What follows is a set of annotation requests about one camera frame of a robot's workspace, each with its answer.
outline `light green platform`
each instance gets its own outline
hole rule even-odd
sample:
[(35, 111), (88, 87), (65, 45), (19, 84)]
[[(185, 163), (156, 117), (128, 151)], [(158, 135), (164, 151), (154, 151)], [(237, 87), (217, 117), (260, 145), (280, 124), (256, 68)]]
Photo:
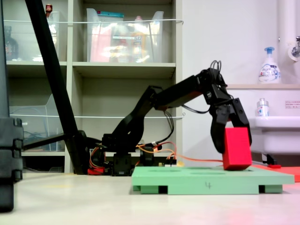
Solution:
[(218, 167), (136, 167), (132, 175), (134, 191), (141, 194), (225, 195), (282, 193), (283, 184), (293, 184), (294, 176), (249, 167), (244, 171), (224, 171)]

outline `floor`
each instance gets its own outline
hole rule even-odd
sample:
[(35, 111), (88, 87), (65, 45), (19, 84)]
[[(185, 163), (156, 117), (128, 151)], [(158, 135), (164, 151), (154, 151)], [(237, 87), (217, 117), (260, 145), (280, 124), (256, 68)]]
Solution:
[(0, 225), (299, 225), (300, 183), (283, 194), (140, 195), (130, 177), (24, 174)]

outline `plastic storage box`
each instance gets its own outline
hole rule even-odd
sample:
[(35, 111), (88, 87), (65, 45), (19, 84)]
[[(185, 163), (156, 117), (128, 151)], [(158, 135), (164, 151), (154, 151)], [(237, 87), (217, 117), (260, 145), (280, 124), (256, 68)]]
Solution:
[[(163, 19), (156, 12), (152, 20)], [(88, 62), (162, 62), (162, 21), (101, 23), (96, 10), (87, 9)]]
[[(63, 133), (53, 95), (50, 96), (46, 105), (11, 106), (9, 107), (9, 111), (11, 117), (20, 118), (22, 120), (24, 128), (24, 144)], [(55, 142), (33, 149), (33, 151), (64, 150), (64, 141)]]
[[(67, 24), (60, 12), (52, 12), (48, 23), (59, 61), (67, 60)], [(7, 60), (43, 61), (32, 24), (4, 22)]]

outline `tripod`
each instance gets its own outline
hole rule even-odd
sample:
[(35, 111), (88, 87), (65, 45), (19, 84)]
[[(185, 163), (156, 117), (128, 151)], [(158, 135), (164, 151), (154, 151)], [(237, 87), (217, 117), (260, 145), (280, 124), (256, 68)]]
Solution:
[(14, 184), (22, 180), (21, 150), (64, 140), (74, 173), (87, 174), (89, 148), (96, 147), (100, 142), (87, 138), (83, 131), (77, 129), (42, 1), (25, 2), (64, 133), (23, 145), (22, 121), (9, 117), (3, 6), (0, 0), (0, 211), (11, 211), (14, 208)]

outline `pump bottle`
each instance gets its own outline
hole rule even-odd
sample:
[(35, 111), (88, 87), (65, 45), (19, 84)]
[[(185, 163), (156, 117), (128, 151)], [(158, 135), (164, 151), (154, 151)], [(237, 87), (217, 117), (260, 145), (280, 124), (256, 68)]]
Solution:
[(274, 51), (275, 48), (267, 47), (264, 50), (267, 52), (267, 58), (258, 76), (259, 83), (281, 83), (279, 67), (272, 57), (272, 51)]

